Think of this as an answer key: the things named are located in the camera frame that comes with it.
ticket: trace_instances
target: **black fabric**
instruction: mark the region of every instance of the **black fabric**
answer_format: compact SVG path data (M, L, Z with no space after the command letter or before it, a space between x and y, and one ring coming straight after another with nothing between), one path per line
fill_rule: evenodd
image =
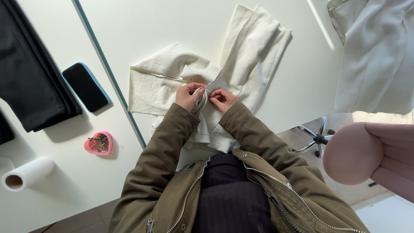
M0 112L0 145L14 139L14 134L7 124L6 119Z
M15 0L0 0L0 72L0 98L27 132L82 113Z
M276 232L263 188L234 155L215 155L206 166L192 232Z

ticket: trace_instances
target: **hand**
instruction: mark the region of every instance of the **hand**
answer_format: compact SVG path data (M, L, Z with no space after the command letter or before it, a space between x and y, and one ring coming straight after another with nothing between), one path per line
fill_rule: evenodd
M224 115L235 103L238 102L238 96L220 88L211 93L209 101L216 105L221 114Z
M179 87L176 95L176 104L190 112L194 108L194 105L197 103L198 99L206 91L204 88L205 86L206 85L202 83L189 83L185 86Z

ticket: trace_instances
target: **paper towel roll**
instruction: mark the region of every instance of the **paper towel roll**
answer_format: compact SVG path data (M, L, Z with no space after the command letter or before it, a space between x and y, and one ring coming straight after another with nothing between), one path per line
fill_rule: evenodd
M1 183L11 192L19 192L47 177L55 168L50 158L43 156L3 175Z

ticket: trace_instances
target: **phone case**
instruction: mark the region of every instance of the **phone case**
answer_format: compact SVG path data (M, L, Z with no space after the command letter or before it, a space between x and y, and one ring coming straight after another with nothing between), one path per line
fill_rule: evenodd
M109 99L108 95L106 94L106 92L102 89L101 85L99 84L99 82L95 79L95 76L92 74L92 72L89 70L89 68L83 63L83 62L78 62L80 64L82 64L83 67L85 67L85 69L88 71L89 75L92 77L92 80L96 83L96 85L99 87L99 89L102 91L102 93L104 94L104 96L106 97L106 99L108 100L108 104L111 103L111 100ZM85 104L81 101L81 99L79 98L79 96L76 94L76 92L72 89L72 87L69 85L69 83L66 81L65 77L63 76L63 72L61 73L63 79L65 80L66 84L69 86L69 88L72 90L72 92L76 95L76 97L78 97L78 99L80 100L80 102L83 104L83 106L85 106Z

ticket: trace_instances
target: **phone screen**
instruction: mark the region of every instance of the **phone screen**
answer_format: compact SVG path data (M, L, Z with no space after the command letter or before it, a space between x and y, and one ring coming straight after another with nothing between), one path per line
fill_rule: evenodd
M83 64L76 63L62 74L89 112L96 112L108 104L108 99Z

